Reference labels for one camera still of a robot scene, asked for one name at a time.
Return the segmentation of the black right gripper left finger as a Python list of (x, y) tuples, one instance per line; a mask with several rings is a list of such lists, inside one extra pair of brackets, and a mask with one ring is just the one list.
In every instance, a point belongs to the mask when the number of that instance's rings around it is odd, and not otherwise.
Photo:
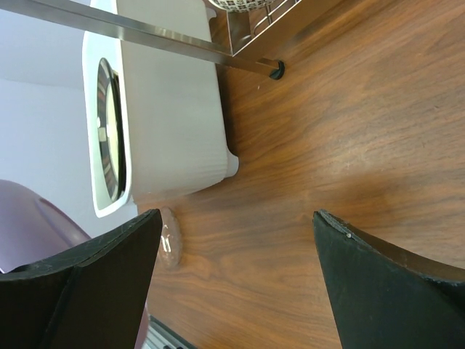
[(1, 347), (134, 348), (161, 230), (151, 209), (1, 275)]

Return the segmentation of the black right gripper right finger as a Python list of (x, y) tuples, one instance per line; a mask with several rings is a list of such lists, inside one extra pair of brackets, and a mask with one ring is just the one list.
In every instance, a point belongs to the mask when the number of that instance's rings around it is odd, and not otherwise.
[(315, 246), (343, 348), (463, 348), (464, 269), (366, 233), (326, 210)]

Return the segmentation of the clear glass plate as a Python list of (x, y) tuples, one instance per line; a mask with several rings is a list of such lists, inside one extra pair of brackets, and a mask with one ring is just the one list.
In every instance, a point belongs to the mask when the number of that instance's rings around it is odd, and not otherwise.
[(182, 234), (175, 213), (167, 206), (160, 209), (162, 218), (161, 240), (158, 256), (161, 265), (167, 269), (175, 269), (182, 259)]

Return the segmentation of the black gold striped plate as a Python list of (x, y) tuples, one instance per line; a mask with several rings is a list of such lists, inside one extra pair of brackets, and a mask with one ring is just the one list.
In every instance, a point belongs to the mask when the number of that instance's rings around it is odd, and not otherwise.
[(126, 159), (118, 74), (104, 57), (97, 72), (97, 135), (105, 185), (114, 202), (126, 185)]

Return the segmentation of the lavender plate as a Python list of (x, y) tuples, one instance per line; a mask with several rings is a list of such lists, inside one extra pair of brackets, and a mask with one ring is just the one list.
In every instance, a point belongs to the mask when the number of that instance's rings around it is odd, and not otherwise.
[(91, 237), (31, 189), (1, 181), (1, 272), (46, 259)]

